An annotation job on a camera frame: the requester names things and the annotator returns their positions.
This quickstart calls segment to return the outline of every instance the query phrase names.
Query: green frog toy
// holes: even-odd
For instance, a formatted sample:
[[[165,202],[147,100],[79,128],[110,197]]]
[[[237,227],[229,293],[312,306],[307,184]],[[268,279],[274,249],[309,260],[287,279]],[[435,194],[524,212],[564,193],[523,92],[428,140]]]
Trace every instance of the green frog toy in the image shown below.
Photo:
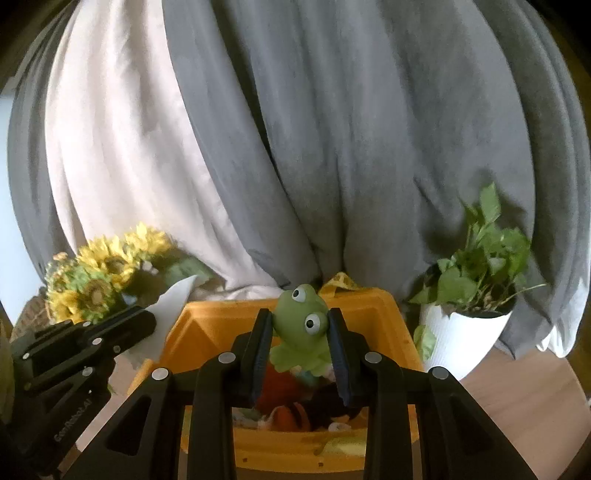
[[[326,373],[330,351],[326,330],[329,308],[311,285],[283,292],[273,312],[273,329],[281,344],[271,348],[269,360],[278,372],[300,366],[315,377]]]

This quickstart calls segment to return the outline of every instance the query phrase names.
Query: white wall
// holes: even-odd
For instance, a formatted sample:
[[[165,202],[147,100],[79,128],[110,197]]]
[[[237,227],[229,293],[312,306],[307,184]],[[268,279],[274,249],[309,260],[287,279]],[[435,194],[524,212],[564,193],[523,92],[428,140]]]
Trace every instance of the white wall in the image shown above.
[[[13,98],[0,96],[0,301],[15,323],[42,283],[22,242],[8,187],[6,146]]]

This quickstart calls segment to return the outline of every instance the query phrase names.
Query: flower bouquet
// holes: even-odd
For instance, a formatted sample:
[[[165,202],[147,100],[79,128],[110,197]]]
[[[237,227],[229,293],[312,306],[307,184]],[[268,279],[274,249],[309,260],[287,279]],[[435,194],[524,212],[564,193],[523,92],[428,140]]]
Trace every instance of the flower bouquet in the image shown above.
[[[91,240],[75,258],[65,252],[47,266],[47,310],[53,323],[101,320],[129,305],[148,306],[174,283],[213,273],[165,232],[140,223],[123,238]]]

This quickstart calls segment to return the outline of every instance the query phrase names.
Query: silver screw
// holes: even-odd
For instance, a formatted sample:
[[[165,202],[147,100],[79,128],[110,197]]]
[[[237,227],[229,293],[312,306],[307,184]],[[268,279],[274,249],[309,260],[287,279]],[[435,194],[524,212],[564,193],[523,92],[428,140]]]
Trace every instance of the silver screw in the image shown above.
[[[224,352],[220,353],[220,355],[217,358],[217,361],[221,364],[231,364],[235,359],[236,355],[234,355],[232,352]]]
[[[365,361],[370,364],[378,364],[382,361],[382,355],[377,352],[367,352],[365,354]]]
[[[164,367],[157,368],[152,372],[154,380],[164,380],[168,376],[168,369]]]
[[[433,370],[431,370],[431,374],[439,380],[445,380],[447,377],[449,377],[449,372],[443,367],[435,367]]]

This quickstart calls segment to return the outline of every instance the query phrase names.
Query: toy eye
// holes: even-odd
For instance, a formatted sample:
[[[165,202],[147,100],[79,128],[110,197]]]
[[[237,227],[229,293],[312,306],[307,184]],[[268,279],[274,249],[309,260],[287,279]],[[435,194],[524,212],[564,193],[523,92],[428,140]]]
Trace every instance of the toy eye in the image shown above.
[[[320,330],[320,317],[318,317],[317,313],[310,313],[306,317],[306,322],[304,325],[306,326],[306,333],[315,335]]]
[[[300,303],[304,303],[306,301],[306,291],[301,287],[297,287],[291,294],[291,298]]]

